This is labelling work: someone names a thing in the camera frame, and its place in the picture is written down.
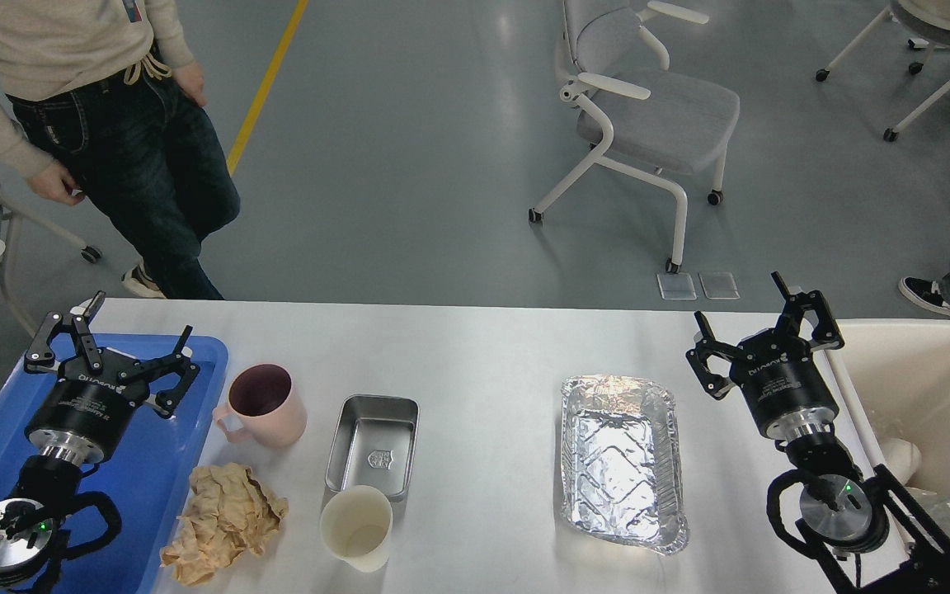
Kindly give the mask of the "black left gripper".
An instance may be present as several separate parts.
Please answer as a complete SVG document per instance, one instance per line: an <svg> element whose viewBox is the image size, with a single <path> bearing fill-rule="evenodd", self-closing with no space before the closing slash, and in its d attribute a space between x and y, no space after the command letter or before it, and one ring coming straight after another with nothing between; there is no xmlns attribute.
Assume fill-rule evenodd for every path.
<svg viewBox="0 0 950 594"><path fill-rule="evenodd" d="M24 355L24 371L49 373L58 364L52 341L60 334L72 339L77 355L60 362L57 381L26 426L38 449L71 447L84 463L108 461L140 405L169 420L200 373L184 352L193 330L185 326L171 353L140 361L113 347L98 347L89 323L106 299L97 292L79 314L46 314ZM173 387L152 394L155 380L177 375Z"/></svg>

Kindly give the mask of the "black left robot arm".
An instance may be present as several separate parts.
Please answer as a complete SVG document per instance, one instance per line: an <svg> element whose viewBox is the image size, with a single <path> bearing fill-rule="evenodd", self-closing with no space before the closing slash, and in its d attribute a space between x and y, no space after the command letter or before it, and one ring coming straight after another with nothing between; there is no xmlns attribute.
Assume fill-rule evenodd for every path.
<svg viewBox="0 0 950 594"><path fill-rule="evenodd" d="M37 455L0 501L0 590L34 580L34 593L49 593L64 561L105 548L120 534L111 498L79 492L83 466L98 469L112 458L142 406L173 417L200 373L185 353L190 327L171 352L152 360L97 345L89 326L105 297L98 292L68 314L46 314L24 354L27 373L53 373L56 380L24 428Z"/></svg>

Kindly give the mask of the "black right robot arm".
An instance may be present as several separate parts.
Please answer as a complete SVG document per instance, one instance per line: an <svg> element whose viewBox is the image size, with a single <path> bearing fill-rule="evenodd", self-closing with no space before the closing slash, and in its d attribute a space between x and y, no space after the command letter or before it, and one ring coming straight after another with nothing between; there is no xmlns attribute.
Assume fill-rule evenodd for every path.
<svg viewBox="0 0 950 594"><path fill-rule="evenodd" d="M818 290L794 294L779 273L771 276L784 301L772 327L731 345L696 312L696 342L685 355L717 401L741 390L755 428L792 464L770 482L770 526L816 561L837 593L950 593L946 531L885 465L864 477L835 433L839 406L813 361L845 344L828 301ZM840 558L881 548L893 524L913 539L908 559L874 582L849 577Z"/></svg>

